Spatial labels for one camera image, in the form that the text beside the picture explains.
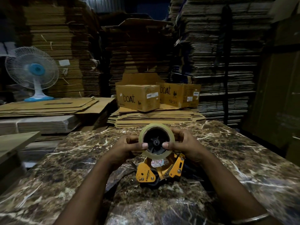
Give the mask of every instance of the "hand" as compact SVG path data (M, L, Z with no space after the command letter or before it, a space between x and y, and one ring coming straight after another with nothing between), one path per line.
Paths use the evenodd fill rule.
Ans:
M195 163L201 163L201 159L208 150L187 130L171 128L175 140L178 142L165 142L163 148L172 151L181 151L188 159Z
M139 137L134 135L123 135L109 149L101 159L108 163L112 170L117 170L130 156L131 151L143 151L148 148L147 143L138 143Z

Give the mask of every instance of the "corrugated metal wall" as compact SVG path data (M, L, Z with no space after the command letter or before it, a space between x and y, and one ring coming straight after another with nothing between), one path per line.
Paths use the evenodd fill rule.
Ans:
M124 0L81 0L86 2L96 13L125 11Z

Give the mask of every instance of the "tape roll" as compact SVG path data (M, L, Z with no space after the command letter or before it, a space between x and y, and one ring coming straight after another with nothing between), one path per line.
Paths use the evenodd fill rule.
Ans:
M169 127L167 127L166 125L163 125L163 124L149 124L149 125L145 126L140 132L140 135L139 135L139 142L140 143L144 142L145 135L147 134L147 132L149 132L152 129L161 129L161 130L163 130L168 135L168 137L170 139L170 142L175 142L174 134L170 130ZM166 150L162 154L158 155L158 154L151 153L148 150L145 150L145 151L143 151L142 155L144 155L144 156L146 156L150 159L153 159L153 160L161 160L161 159L164 159L167 156L169 156L171 153L172 153L172 151Z

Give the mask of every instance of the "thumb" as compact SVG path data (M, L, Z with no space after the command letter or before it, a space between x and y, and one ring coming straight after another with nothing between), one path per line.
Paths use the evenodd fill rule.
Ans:
M172 151L184 151L185 148L182 143L178 142L164 142L162 144L164 149L172 150Z
M148 148L147 143L127 144L126 151L144 151Z

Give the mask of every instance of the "fan grille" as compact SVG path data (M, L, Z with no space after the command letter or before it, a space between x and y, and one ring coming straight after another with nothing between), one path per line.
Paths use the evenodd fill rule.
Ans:
M5 67L15 82L30 89L34 89L34 79L40 82L42 89L49 88L57 82L59 76L58 66L47 53L33 46L16 48L14 53L14 57L6 57ZM36 76L29 72L28 67L32 63L42 65L45 74Z

